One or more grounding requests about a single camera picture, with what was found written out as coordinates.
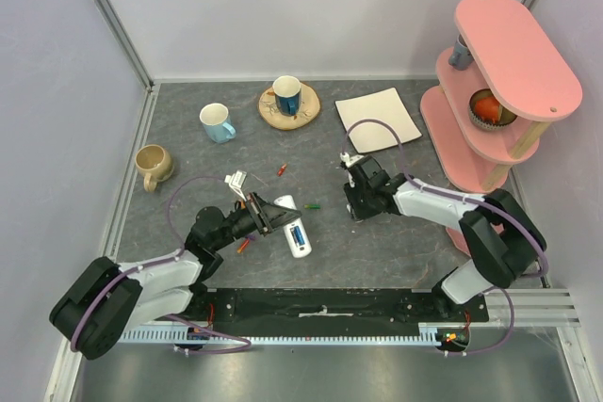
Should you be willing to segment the white remote control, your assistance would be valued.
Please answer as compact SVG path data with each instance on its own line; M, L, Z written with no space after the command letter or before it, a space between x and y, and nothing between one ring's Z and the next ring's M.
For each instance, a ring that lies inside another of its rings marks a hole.
M274 202L282 207L289 209L297 209L296 203L291 195L283 195L274 200ZM312 251L308 235L302 223L301 218L297 218L292 222L287 223L283 227L286 242L289 246L291 254L296 259L301 259L309 255Z

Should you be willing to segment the blue battery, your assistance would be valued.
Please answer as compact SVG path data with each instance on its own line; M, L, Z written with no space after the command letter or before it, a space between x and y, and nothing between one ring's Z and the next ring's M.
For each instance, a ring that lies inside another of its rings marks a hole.
M295 226L292 229L292 234L293 234L295 243L297 244L298 247L301 248L302 246L305 245L305 240L304 240L304 237L303 237L303 234L302 234L302 230L300 229L299 226Z

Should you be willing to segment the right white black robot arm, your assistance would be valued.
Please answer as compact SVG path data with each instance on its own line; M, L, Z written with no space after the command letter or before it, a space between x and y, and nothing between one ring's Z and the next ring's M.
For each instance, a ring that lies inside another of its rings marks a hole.
M341 153L340 158L354 219L418 217L462 238L470 260L441 280L431 299L433 313L442 320L455 319L471 298L493 286L508 288L544 257L545 239L504 189L486 195L458 192L403 173L391 177L371 155Z

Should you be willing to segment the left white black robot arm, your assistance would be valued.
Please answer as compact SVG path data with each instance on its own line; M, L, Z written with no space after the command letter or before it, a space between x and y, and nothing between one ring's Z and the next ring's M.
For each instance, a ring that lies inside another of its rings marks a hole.
M146 322L170 314L199 319L207 299L195 289L221 266L220 250L251 233L268 235L301 216L298 209L264 201L254 192L229 214L205 207L174 252L134 263L93 260L53 307L49 321L74 352L94 360L125 331Z

